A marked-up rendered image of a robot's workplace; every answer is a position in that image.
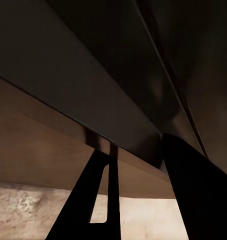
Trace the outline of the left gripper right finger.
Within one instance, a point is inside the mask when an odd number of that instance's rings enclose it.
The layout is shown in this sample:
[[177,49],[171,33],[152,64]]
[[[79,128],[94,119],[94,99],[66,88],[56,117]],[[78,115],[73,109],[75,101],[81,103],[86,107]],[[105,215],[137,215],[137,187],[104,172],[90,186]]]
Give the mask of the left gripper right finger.
[[227,240],[227,174],[178,136],[161,143],[189,240]]

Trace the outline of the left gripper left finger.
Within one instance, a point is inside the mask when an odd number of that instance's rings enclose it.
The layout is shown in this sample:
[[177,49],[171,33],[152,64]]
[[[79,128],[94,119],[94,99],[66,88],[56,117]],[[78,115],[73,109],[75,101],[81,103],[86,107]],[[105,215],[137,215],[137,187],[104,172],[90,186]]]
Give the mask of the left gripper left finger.
[[[90,223],[109,164],[107,220]],[[118,159],[95,149],[45,240],[121,240]]]

